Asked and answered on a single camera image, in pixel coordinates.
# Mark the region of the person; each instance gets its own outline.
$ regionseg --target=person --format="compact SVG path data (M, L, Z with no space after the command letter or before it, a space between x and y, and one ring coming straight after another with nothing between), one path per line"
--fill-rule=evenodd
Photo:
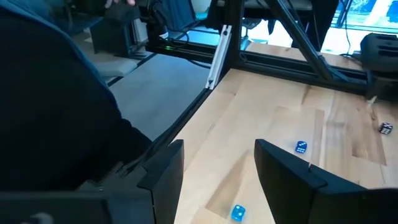
M16 2L0 0L0 190L73 190L142 158L152 141L123 119L90 61Z

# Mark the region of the die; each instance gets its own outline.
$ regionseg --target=die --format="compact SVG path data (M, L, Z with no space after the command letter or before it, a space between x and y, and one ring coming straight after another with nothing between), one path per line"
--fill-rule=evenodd
M298 153L304 153L307 150L307 143L305 141L298 141L295 151Z
M235 205L235 207L232 209L231 218L237 222L241 222L245 212L246 209L244 207Z
M381 123L379 127L379 132L381 134L390 134L392 131L392 124L390 123Z

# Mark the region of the wooden tabletop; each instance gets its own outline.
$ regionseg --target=wooden tabletop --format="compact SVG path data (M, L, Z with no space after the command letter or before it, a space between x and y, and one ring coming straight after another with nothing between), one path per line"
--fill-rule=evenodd
M300 58L295 49L255 44L249 49ZM336 55L337 66L357 66ZM255 73L230 70L176 139L185 141L185 174L175 223L274 223L254 164L254 140L265 139L296 156L367 188L397 187L398 108L364 98ZM308 143L296 154L297 141Z

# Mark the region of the hand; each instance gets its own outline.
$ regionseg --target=hand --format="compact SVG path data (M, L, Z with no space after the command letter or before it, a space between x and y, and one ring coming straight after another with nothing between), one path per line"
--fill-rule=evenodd
M112 3L119 3L120 0L107 0L105 4L105 8L111 7ZM136 5L136 0L127 0L127 3L131 6Z

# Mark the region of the blue die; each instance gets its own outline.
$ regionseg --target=blue die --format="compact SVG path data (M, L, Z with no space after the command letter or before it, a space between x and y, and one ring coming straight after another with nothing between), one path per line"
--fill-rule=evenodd
M246 209L240 205L235 205L234 209L232 209L231 218L237 222L241 222L244 216Z
M298 141L295 151L298 153L304 153L307 150L307 143L305 141Z

